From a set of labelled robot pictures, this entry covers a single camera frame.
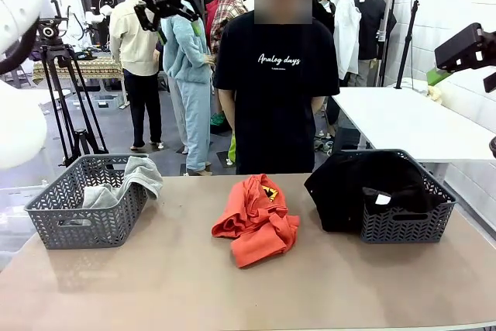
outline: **plastic storage bin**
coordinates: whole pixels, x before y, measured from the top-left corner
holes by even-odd
[[[358,156],[370,151],[375,150],[347,153]],[[391,151],[415,164],[422,173],[425,190],[430,194],[443,196],[446,202],[427,213],[414,213],[401,207],[393,207],[383,213],[370,214],[367,208],[364,208],[360,238],[366,243],[439,242],[456,204],[455,197],[408,153],[403,150]]]
[[[143,186],[131,184],[119,204],[108,208],[82,209],[81,205],[85,186],[119,187],[129,157],[108,154],[80,157],[26,206],[47,249],[124,244],[147,200]]]

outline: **plaid jacket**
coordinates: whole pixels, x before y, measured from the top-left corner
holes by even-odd
[[[210,47],[212,49],[212,55],[217,60],[217,53],[219,52],[220,40],[222,38],[222,32],[226,27],[227,23],[241,16],[243,13],[248,12],[243,5],[243,0],[219,0],[219,7],[214,16],[214,21],[212,23],[212,31],[210,32]]]

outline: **yellow tablecloth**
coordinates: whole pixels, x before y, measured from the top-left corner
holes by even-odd
[[[81,73],[83,74],[83,78],[91,79],[123,79],[122,75],[122,67],[121,64],[114,62],[111,57],[97,57],[91,61],[78,61],[79,67],[81,69]],[[59,79],[71,79],[69,75],[69,71],[66,68],[58,67],[57,62],[55,63],[57,67],[57,73]],[[78,77],[78,72],[76,71],[76,67],[74,66],[74,62],[72,63],[74,68],[74,73],[76,74],[76,78]],[[39,83],[45,78],[45,70],[43,69],[43,63],[41,61],[37,61],[34,63],[33,70],[33,81],[35,83]]]

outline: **tripod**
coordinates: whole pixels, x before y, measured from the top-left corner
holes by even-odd
[[[38,31],[40,33],[40,40],[42,43],[40,47],[41,61],[43,62],[43,69],[45,70],[46,82],[48,84],[50,97],[52,99],[53,112],[55,113],[55,119],[57,121],[57,127],[59,129],[59,134],[60,134],[60,141],[62,142],[62,148],[64,150],[64,161],[62,164],[60,164],[60,166],[68,167],[82,155],[81,148],[84,154],[90,154],[90,147],[94,154],[107,154],[109,152],[105,145],[105,141],[103,140],[102,131],[100,130],[100,125],[98,124],[98,120],[96,118],[93,105],[91,104],[91,99],[88,94],[88,90],[86,88],[86,84],[84,82],[81,69],[79,68],[79,64],[77,63],[78,61],[76,59],[75,52],[72,49],[72,46],[64,44],[59,36],[58,26],[65,19],[60,16],[60,10],[58,9],[58,4],[56,4],[55,6],[57,8],[58,16],[56,16],[54,19],[41,19],[40,24],[38,26]],[[55,60],[57,60],[59,67],[67,68],[69,75],[71,76],[72,84],[75,88],[77,99],[81,107],[81,113],[84,118],[86,129],[74,128],[71,119],[71,114],[69,113],[67,103],[65,102],[64,93],[62,92],[62,87],[60,86],[60,81],[57,74],[57,68],[55,66]],[[73,63],[74,66],[76,67],[77,75],[79,77],[81,86],[78,84],[78,80],[76,79],[76,75],[72,67]],[[60,110],[62,111],[62,120],[59,116],[59,112],[57,111],[57,102],[53,94],[54,90],[57,91],[59,95]],[[98,135],[100,136],[100,140],[102,142],[102,147],[98,146],[97,140],[95,138],[95,133],[93,132],[93,128],[91,126],[88,113],[86,111],[86,108],[84,107],[84,99],[81,95],[81,90],[85,94],[88,107],[93,117],[93,121],[95,122]],[[62,128],[63,124],[65,127],[65,132],[67,134],[69,149],[67,148],[64,131]]]

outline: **short sleeve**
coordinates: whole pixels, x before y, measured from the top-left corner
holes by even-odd
[[[239,76],[236,76],[236,66],[238,66],[237,61],[239,60],[237,51],[239,50],[239,46],[236,46],[236,41],[234,40],[233,33],[230,31],[229,25],[225,27],[220,40],[213,84],[217,89],[235,91],[236,83],[239,80]]]
[[[334,96],[339,94],[338,64],[336,48],[332,34],[322,24],[317,27],[317,37],[320,43],[316,50],[315,63],[312,68],[312,83],[309,94],[312,97]]]

